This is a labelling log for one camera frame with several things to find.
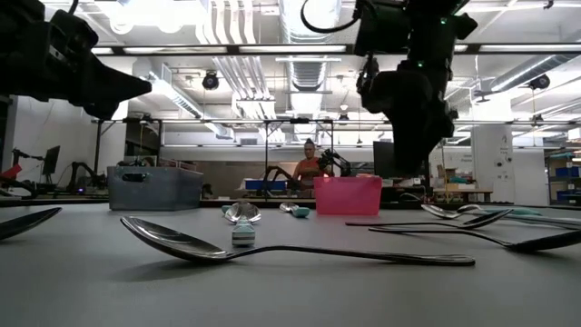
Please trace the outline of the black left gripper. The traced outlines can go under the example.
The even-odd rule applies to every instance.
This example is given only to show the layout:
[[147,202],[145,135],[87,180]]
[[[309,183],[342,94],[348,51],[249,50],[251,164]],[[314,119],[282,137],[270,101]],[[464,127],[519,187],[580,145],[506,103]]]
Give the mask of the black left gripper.
[[82,98],[81,71],[87,59],[67,59],[55,47],[55,37],[50,22],[0,22],[0,94],[66,100],[92,117],[111,120],[120,102],[152,91],[150,82],[94,59],[87,73],[87,97]]

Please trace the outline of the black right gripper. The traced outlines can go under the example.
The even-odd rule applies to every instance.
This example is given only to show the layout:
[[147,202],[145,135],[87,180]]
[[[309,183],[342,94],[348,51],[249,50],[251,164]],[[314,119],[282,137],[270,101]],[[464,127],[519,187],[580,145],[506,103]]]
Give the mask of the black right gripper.
[[395,70],[379,69],[368,56],[359,70],[357,92],[361,106],[385,114],[394,136],[395,165],[412,174],[443,137],[453,135],[455,115],[444,99],[453,78],[452,58],[403,60]]

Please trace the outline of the plain dark metal spoon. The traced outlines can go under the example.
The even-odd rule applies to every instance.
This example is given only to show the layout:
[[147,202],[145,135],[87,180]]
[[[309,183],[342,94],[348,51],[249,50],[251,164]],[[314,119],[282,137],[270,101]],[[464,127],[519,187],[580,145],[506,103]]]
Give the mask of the plain dark metal spoon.
[[238,252],[222,248],[165,226],[137,217],[122,217],[121,224],[137,239],[153,249],[173,257],[195,263],[225,263],[233,259],[269,252],[324,254],[341,257],[378,260],[408,265],[475,266],[476,259],[464,254],[421,255],[405,253],[366,252],[317,248],[298,245],[269,245]]
[[506,215],[512,213],[512,209],[506,209],[497,211],[494,213],[487,213],[485,215],[479,216],[472,220],[460,223],[460,224],[453,224],[453,223],[432,223],[432,222],[415,222],[415,223],[346,223],[348,226],[368,226],[368,227],[392,227],[392,226],[420,226],[420,225],[438,225],[438,226],[446,226],[452,227],[461,230],[474,230],[479,227],[484,227],[486,225],[492,224],[501,218],[505,217]]
[[492,236],[487,236],[483,233],[476,233],[464,230],[439,230],[439,229],[390,229],[390,228],[379,228],[370,227],[370,231],[376,233],[424,233],[424,234],[462,234],[467,236],[476,237],[478,239],[490,241],[492,243],[498,244],[512,252],[517,253],[535,253],[542,252],[546,250],[554,250],[559,248],[565,248],[568,246],[581,244],[581,230],[576,230],[568,233],[561,233],[550,235],[546,237],[525,240],[521,242],[508,242]]
[[0,241],[33,229],[59,214],[62,210],[62,207],[55,207],[2,222],[0,223]]

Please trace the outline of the black monitor on arm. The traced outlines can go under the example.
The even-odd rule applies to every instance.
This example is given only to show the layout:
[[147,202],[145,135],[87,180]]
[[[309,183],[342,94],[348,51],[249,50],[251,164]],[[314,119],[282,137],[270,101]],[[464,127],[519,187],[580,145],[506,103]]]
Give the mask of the black monitor on arm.
[[383,179],[397,176],[394,157],[394,143],[373,143],[374,172]]

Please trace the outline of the cardboard box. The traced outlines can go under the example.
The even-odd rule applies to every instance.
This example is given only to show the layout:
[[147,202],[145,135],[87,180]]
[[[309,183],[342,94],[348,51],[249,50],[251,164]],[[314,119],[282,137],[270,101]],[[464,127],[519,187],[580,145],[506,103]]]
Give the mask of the cardboard box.
[[456,168],[446,168],[443,164],[437,166],[438,177],[444,183],[458,183],[458,177],[456,176]]

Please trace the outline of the red plastic bin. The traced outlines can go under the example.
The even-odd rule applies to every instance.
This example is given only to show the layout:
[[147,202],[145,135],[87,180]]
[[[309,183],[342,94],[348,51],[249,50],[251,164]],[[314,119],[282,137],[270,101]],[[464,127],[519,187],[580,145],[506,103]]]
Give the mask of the red plastic bin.
[[314,196],[318,215],[376,216],[382,179],[371,177],[316,177]]

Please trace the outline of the small black tilted monitor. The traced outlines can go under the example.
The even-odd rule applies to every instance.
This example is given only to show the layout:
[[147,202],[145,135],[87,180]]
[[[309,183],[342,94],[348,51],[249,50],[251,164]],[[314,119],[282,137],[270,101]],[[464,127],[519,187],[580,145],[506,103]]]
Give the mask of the small black tilted monitor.
[[50,176],[55,172],[58,156],[60,153],[60,145],[49,148],[44,157],[44,166],[42,170],[42,175]]

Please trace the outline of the gray plastic bin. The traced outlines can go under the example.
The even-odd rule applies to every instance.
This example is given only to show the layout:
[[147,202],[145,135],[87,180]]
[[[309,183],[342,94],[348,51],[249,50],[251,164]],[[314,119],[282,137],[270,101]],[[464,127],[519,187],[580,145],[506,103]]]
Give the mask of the gray plastic bin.
[[113,211],[181,211],[200,206],[203,174],[178,167],[109,166]]

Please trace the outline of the person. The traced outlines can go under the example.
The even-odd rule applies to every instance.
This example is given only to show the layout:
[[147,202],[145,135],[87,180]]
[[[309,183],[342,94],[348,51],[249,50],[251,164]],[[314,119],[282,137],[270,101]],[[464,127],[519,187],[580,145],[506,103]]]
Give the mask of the person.
[[328,166],[320,167],[320,158],[315,155],[315,144],[311,139],[306,140],[303,152],[305,158],[297,163],[292,178],[301,190],[310,190],[314,188],[315,177],[331,176],[331,171]]

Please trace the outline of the blue plastic bin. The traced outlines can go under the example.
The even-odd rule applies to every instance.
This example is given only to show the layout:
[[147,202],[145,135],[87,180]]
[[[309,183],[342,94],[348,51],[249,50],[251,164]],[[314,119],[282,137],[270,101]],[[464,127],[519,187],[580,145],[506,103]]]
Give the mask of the blue plastic bin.
[[284,180],[264,181],[248,179],[244,181],[244,189],[252,191],[286,191],[287,182]]

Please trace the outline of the shelf with blue bins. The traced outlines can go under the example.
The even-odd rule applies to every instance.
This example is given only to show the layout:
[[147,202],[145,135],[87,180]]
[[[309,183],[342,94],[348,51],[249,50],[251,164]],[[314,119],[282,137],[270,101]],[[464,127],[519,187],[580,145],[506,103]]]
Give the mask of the shelf with blue bins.
[[581,206],[581,149],[549,152],[546,170],[549,203]]

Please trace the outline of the gray table mat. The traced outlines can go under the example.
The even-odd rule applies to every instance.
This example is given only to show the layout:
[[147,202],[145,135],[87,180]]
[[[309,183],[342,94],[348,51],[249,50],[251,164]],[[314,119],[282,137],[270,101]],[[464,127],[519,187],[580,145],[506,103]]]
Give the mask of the gray table mat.
[[496,245],[548,227],[397,235],[267,210],[256,233],[262,253],[200,266],[104,204],[67,205],[0,242],[0,327],[581,327],[581,244]]

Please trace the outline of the overhead frame light bar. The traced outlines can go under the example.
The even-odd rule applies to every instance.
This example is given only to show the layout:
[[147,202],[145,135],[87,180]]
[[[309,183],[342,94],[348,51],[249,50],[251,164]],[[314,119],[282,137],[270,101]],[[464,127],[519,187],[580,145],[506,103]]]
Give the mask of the overhead frame light bar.
[[[355,55],[355,45],[97,46],[99,56]],[[455,55],[581,55],[581,43],[458,44]]]

